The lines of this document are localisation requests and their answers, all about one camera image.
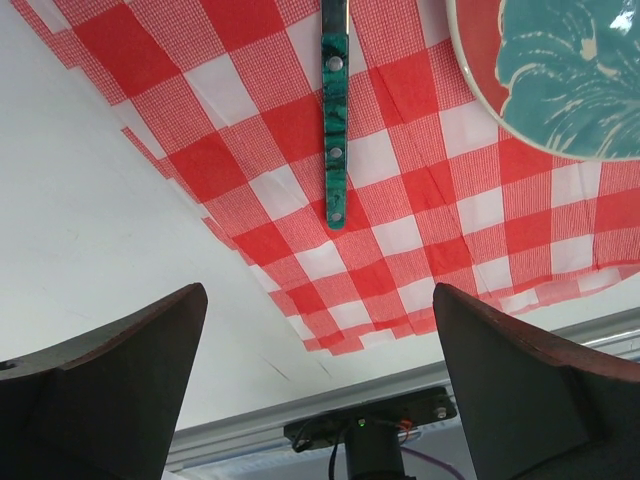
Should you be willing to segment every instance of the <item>silver rivet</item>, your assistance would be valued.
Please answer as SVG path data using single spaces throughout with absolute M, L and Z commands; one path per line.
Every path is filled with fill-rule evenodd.
M 329 67 L 329 70 L 331 70 L 332 72 L 339 72 L 340 70 L 342 70 L 343 66 L 344 62 L 340 57 L 331 57 L 329 60 L 327 60 L 327 67 Z
M 444 420 L 447 418 L 447 409 L 445 407 L 438 407 L 436 408 L 435 414 L 440 420 Z

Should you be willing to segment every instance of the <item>knife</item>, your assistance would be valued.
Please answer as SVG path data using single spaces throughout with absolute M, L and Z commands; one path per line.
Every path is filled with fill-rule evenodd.
M 347 203 L 349 0 L 322 0 L 322 94 L 327 223 L 344 227 Z

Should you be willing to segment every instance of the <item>checkered tablecloth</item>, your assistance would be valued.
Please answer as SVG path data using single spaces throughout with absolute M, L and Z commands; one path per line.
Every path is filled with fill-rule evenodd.
M 554 158 L 501 130 L 462 78 L 444 0 L 351 0 L 338 232 L 324 220 L 318 0 L 13 3 L 309 350 L 433 331 L 436 282 L 515 313 L 640 270 L 640 163 Z

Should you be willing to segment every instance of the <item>knife handle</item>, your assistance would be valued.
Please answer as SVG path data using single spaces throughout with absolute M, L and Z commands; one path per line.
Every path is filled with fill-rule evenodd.
M 322 35 L 327 223 L 332 230 L 344 227 L 347 213 L 348 52 L 348 34 L 325 33 Z

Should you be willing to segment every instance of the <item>plate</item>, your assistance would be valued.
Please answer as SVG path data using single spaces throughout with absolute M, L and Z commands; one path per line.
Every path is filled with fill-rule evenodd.
M 640 158 L 640 0 L 447 0 L 473 93 L 520 140 L 578 160 Z

